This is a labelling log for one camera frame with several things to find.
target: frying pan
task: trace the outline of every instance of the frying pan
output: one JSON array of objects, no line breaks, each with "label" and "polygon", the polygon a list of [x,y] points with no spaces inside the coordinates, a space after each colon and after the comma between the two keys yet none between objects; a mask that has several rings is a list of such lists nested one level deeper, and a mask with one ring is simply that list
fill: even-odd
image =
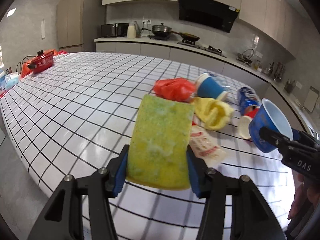
[{"label": "frying pan", "polygon": [[200,39],[200,37],[194,36],[190,33],[178,33],[178,32],[174,32],[171,30],[170,27],[167,27],[165,25],[163,25],[163,23],[161,25],[153,25],[152,26],[152,30],[146,29],[146,28],[142,28],[142,30],[147,30],[147,31],[152,31],[152,33],[156,36],[160,36],[160,37],[167,37],[169,36],[171,33],[175,33],[175,34],[179,34],[180,37],[184,40],[187,41],[191,41],[191,42],[196,42]]},{"label": "frying pan", "polygon": [[196,42],[200,39],[198,36],[194,36],[190,33],[176,33],[176,32],[172,32],[172,33],[179,34],[181,38],[191,42]]}]

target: green scrubbing pad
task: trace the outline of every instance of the green scrubbing pad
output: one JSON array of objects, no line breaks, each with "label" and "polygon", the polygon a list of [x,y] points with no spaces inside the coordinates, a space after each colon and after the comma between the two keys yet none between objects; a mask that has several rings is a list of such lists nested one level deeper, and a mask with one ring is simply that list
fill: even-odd
[{"label": "green scrubbing pad", "polygon": [[127,179],[145,186],[190,187],[186,150],[194,107],[145,95],[129,147]]}]

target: cutting board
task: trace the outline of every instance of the cutting board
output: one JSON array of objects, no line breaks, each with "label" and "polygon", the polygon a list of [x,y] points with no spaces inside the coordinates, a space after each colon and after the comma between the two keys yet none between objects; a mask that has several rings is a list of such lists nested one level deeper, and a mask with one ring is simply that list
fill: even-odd
[{"label": "cutting board", "polygon": [[315,108],[316,102],[319,97],[319,91],[314,87],[310,87],[306,100],[303,106],[311,113]]}]

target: white table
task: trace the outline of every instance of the white table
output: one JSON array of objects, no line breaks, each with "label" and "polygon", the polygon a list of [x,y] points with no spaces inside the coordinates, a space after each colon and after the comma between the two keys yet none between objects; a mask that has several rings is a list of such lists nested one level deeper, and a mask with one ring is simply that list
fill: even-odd
[{"label": "white table", "polygon": [[[140,101],[152,93],[156,80],[194,81],[205,71],[145,56],[71,53],[42,73],[24,78],[1,99],[1,112],[22,163],[50,196],[66,174],[90,175],[130,143]],[[294,196],[291,170],[281,164],[277,150],[264,154],[239,137],[236,93],[245,85],[220,77],[231,86],[227,101],[235,112],[225,128],[210,133],[228,152],[219,171],[237,178],[249,175],[285,227]],[[204,200],[190,189],[167,191],[130,182],[110,203],[120,239],[195,239],[204,208]],[[83,217],[89,228],[87,198]],[[230,226],[227,197],[224,239],[229,239]]]}]

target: range hood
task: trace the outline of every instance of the range hood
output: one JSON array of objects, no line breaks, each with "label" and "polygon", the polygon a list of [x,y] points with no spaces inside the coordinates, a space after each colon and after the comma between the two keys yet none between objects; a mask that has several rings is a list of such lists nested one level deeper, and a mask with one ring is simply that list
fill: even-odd
[{"label": "range hood", "polygon": [[179,0],[179,19],[230,33],[239,9],[213,0]]}]

